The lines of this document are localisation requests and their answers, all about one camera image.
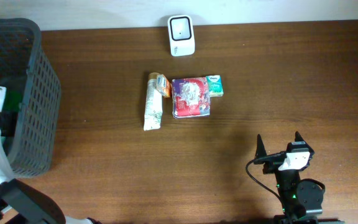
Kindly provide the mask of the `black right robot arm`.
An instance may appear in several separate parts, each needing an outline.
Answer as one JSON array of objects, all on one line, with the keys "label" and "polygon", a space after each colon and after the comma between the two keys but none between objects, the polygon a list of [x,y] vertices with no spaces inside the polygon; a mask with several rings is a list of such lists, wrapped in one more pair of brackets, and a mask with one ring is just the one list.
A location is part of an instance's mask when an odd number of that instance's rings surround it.
[{"label": "black right robot arm", "polygon": [[295,140],[287,144],[284,151],[267,154],[261,135],[257,136],[255,157],[249,164],[262,164],[263,174],[273,174],[277,191],[252,178],[257,184],[274,194],[281,203],[283,215],[276,215],[274,223],[342,223],[338,219],[320,220],[323,213],[322,203],[326,187],[314,179],[301,179],[300,172],[310,165],[314,150],[297,131]]}]

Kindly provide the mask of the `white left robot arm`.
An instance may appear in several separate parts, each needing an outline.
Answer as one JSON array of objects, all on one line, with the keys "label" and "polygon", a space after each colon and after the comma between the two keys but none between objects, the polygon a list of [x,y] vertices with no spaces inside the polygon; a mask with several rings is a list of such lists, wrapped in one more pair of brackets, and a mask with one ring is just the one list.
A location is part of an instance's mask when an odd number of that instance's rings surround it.
[{"label": "white left robot arm", "polygon": [[75,219],[63,214],[60,207],[47,195],[15,178],[1,138],[15,135],[17,113],[4,111],[6,88],[0,86],[0,221],[13,209],[17,215],[8,223],[26,224],[96,224],[92,218]]}]

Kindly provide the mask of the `red purple tissue pack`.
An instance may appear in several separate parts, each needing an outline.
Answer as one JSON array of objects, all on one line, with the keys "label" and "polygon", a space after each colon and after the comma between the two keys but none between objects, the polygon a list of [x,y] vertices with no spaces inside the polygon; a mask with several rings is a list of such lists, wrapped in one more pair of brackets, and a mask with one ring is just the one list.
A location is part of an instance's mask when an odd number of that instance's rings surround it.
[{"label": "red purple tissue pack", "polygon": [[173,117],[209,116],[211,99],[206,77],[172,80]]}]

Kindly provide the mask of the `green kleenex tissue pack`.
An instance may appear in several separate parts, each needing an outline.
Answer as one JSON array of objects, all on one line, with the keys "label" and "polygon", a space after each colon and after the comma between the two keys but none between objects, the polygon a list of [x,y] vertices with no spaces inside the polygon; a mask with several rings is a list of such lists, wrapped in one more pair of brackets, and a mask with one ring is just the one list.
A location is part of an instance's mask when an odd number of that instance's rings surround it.
[{"label": "green kleenex tissue pack", "polygon": [[220,97],[223,96],[223,84],[220,75],[208,75],[206,77],[209,88],[210,97]]}]

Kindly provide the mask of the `small orange box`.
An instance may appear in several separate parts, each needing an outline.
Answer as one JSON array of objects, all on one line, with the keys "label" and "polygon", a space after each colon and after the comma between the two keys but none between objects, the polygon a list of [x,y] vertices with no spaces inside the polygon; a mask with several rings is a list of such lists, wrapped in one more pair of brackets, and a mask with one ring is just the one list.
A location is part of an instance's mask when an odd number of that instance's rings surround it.
[{"label": "small orange box", "polygon": [[172,86],[164,74],[157,75],[155,87],[164,98],[170,98],[172,96]]}]

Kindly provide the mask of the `green lid jar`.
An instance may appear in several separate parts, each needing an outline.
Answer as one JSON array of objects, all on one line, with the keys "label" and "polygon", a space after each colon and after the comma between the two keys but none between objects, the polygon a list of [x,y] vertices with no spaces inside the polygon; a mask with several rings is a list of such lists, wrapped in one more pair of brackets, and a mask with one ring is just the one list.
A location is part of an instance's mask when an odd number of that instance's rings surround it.
[{"label": "green lid jar", "polygon": [[3,111],[19,112],[22,103],[22,93],[15,90],[8,90],[2,107]]}]

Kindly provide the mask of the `white cream tube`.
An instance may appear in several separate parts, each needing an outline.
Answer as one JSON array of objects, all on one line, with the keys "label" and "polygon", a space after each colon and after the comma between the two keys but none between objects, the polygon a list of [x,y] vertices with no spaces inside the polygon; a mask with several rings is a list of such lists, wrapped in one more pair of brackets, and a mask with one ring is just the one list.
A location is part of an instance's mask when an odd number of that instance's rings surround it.
[{"label": "white cream tube", "polygon": [[160,129],[163,107],[162,107],[162,95],[156,89],[157,76],[159,73],[152,72],[148,76],[147,81],[147,93],[145,101],[145,113],[144,113],[144,131],[150,131],[153,129]]}]

